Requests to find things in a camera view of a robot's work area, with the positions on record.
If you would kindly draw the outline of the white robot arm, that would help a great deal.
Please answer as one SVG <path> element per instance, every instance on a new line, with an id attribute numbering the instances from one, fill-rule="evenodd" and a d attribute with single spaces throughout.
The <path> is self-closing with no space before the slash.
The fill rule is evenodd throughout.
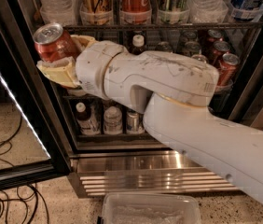
<path id="1" fill-rule="evenodd" d="M 164 51 L 133 55 L 120 44 L 90 39 L 77 58 L 37 67 L 64 87 L 143 114 L 151 136 L 263 204 L 263 131 L 210 113 L 219 77 L 210 64 Z"/>

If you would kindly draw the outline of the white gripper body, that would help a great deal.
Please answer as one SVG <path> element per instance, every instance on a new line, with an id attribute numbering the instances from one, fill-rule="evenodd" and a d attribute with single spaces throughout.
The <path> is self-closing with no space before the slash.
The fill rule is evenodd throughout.
<path id="1" fill-rule="evenodd" d="M 107 100 L 104 92 L 104 75 L 110 62 L 126 48 L 111 41 L 93 43 L 76 58 L 76 77 L 81 88 L 91 94 Z"/>

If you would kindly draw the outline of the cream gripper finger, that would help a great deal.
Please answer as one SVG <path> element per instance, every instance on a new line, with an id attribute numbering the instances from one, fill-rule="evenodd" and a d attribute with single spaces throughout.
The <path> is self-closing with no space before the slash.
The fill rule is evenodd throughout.
<path id="1" fill-rule="evenodd" d="M 67 88 L 79 86 L 73 57 L 65 57 L 52 63 L 38 61 L 36 67 L 47 79 L 59 85 Z"/>
<path id="2" fill-rule="evenodd" d="M 96 42 L 96 39 L 89 35 L 71 35 L 71 38 L 80 52 L 83 52 Z"/>

